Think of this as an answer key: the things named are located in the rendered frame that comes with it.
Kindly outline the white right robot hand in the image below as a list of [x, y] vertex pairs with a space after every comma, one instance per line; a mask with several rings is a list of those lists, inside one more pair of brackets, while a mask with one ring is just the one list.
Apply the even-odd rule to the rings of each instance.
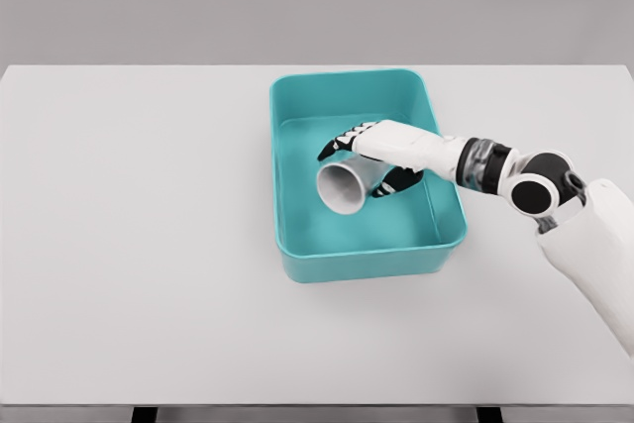
[[417, 185], [430, 164], [431, 151], [441, 142], [440, 136], [404, 123], [363, 122], [329, 141], [317, 160], [347, 151], [389, 164], [389, 171], [371, 192], [373, 198], [381, 198]]

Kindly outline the white paper cup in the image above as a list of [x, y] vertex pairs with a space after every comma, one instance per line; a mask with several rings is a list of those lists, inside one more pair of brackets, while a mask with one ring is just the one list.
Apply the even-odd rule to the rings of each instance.
[[390, 165], [383, 161], [360, 155], [327, 162], [316, 175], [318, 195], [333, 212], [355, 214], [389, 169]]

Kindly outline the teal plastic basket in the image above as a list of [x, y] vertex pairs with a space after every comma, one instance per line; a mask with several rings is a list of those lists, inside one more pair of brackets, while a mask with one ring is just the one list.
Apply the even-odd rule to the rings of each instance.
[[365, 121], [440, 131], [424, 79], [409, 69], [289, 74], [269, 90], [275, 239], [302, 283], [435, 272], [468, 223], [457, 186], [427, 171], [420, 183], [340, 215], [319, 198], [319, 152]]

